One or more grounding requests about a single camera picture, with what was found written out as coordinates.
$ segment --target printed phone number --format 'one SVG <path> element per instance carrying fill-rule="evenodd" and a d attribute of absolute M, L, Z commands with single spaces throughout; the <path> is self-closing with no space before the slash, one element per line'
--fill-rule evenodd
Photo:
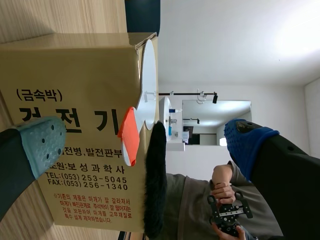
<path fill-rule="evenodd" d="M 47 182 L 49 185 L 79 187 L 79 188 L 100 188 L 106 187 L 108 189 L 128 190 L 127 179 L 125 177 L 105 176 L 97 177 L 96 175 L 81 175 L 62 173 L 56 174 L 53 172 L 46 172 Z"/>

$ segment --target blue rubber gripper pad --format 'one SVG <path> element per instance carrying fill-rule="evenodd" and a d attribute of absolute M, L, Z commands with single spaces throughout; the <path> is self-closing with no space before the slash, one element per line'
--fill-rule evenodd
<path fill-rule="evenodd" d="M 229 121 L 224 128 L 224 136 L 229 153 L 234 157 L 244 177 L 250 181 L 260 147 L 266 139 L 278 135 L 279 132 L 264 126 L 247 133 L 240 133 L 236 123 L 241 121 L 246 120 L 233 119 Z"/>
<path fill-rule="evenodd" d="M 33 118 L 15 128 L 35 179 L 38 179 L 61 156 L 66 141 L 66 126 L 56 116 Z"/>

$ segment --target faucet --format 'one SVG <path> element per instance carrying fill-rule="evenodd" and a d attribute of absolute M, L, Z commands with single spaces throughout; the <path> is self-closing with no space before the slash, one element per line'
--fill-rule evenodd
<path fill-rule="evenodd" d="M 176 124 L 177 121 L 178 121 L 177 119 L 172 119 L 172 118 L 170 118 L 169 124 Z"/>

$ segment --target mirror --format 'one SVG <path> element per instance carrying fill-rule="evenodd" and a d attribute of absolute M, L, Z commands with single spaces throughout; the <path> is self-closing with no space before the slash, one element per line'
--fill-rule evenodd
<path fill-rule="evenodd" d="M 224 129 L 232 119 L 252 122 L 250 101 L 182 101 L 182 141 L 187 145 L 227 146 Z"/>

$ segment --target hand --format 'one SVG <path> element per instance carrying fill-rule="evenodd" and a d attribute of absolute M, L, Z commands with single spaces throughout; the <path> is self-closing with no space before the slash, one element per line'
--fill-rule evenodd
<path fill-rule="evenodd" d="M 236 226 L 236 230 L 239 234 L 239 237 L 231 236 L 217 227 L 217 225 L 212 224 L 212 228 L 215 233 L 219 236 L 220 240 L 246 240 L 246 233 L 245 230 L 241 226 Z"/>
<path fill-rule="evenodd" d="M 221 182 L 215 185 L 214 190 L 211 191 L 211 195 L 219 200 L 221 204 L 232 204 L 236 200 L 235 192 L 227 182 Z"/>

